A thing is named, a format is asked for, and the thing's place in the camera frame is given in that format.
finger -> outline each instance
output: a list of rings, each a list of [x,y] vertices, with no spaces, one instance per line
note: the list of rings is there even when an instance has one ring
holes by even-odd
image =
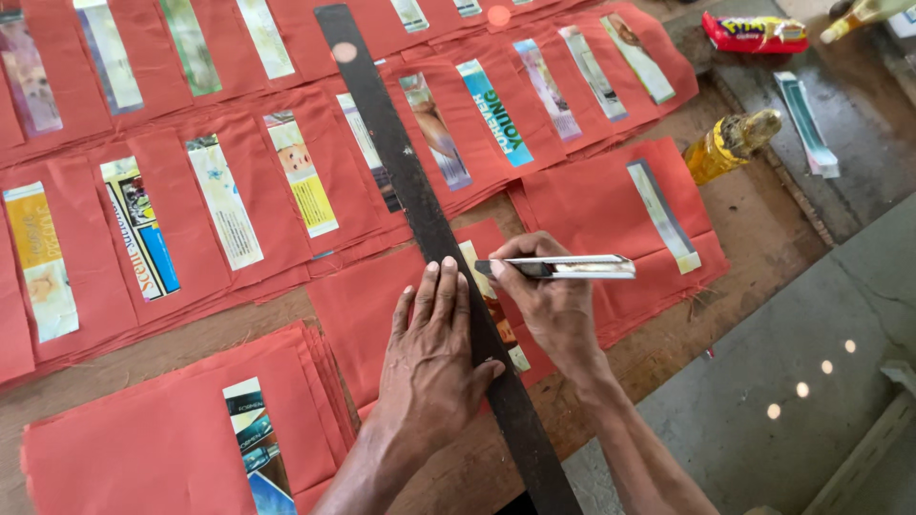
[[[516,236],[490,254],[490,259],[511,259],[522,256],[556,257],[571,256],[569,250],[557,243],[549,233],[538,231]]]
[[[490,260],[490,271],[499,287],[512,297],[522,313],[527,312],[538,288],[535,279],[526,278],[517,268],[498,259]]]
[[[423,279],[417,288],[417,296],[413,300],[413,322],[426,325],[432,316],[432,303],[436,295],[436,281],[439,280],[439,263],[430,261],[423,270]]]
[[[455,307],[455,292],[458,290],[458,262],[454,257],[446,256],[442,260],[442,273],[439,286],[436,287],[436,302],[432,308],[431,321],[452,325],[452,313]]]
[[[452,313],[452,330],[455,332],[471,330],[471,299],[467,277],[458,274],[458,291],[455,293],[455,309]]]
[[[407,313],[415,293],[413,286],[408,286],[398,298],[398,306],[395,307],[395,313],[391,316],[392,336],[400,336],[407,331]]]
[[[480,404],[493,379],[503,375],[505,371],[506,365],[498,359],[485,361],[474,369],[471,376],[471,402],[474,406]]]

metal ruler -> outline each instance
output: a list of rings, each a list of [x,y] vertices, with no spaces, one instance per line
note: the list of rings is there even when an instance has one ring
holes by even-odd
[[[464,262],[458,242],[350,9],[346,4],[324,5],[315,7],[315,16],[331,49],[339,49],[341,47],[337,45],[343,45],[349,48],[351,54],[353,48],[356,50],[352,60],[338,61],[337,66],[376,145],[423,257],[429,262],[452,256],[458,261],[459,270],[470,279],[471,270]],[[506,364],[507,373],[493,381],[486,395],[531,500],[541,515],[581,515],[582,509],[531,399],[518,375],[511,373],[515,368],[490,311],[473,280],[468,280],[468,286],[471,290],[473,361],[477,365],[492,357]]]

snack wrapper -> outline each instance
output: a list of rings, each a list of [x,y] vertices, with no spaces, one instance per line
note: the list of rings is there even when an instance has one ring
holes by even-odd
[[[716,49],[748,53],[797,53],[808,49],[808,31],[794,19],[775,16],[713,17],[703,13],[703,29]]]

concrete floor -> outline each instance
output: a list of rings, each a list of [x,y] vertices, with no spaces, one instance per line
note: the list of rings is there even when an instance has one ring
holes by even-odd
[[[915,258],[912,196],[722,338],[714,359],[696,359],[639,403],[724,515],[763,505],[804,511],[890,403],[895,389],[878,366],[889,357],[916,365]],[[776,420],[770,404],[781,408]],[[586,514],[623,513],[597,441],[563,466]],[[916,427],[845,514],[916,513],[914,485]]]

plastic bottle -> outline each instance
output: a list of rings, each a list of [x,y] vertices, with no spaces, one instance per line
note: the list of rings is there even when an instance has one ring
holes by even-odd
[[[782,128],[782,114],[764,109],[753,115],[728,115],[713,130],[687,147],[683,158],[700,184],[715,179],[748,162],[758,148],[767,144]]]
[[[884,21],[912,5],[913,0],[857,0],[843,17],[821,33],[821,41],[830,44],[854,28]]]

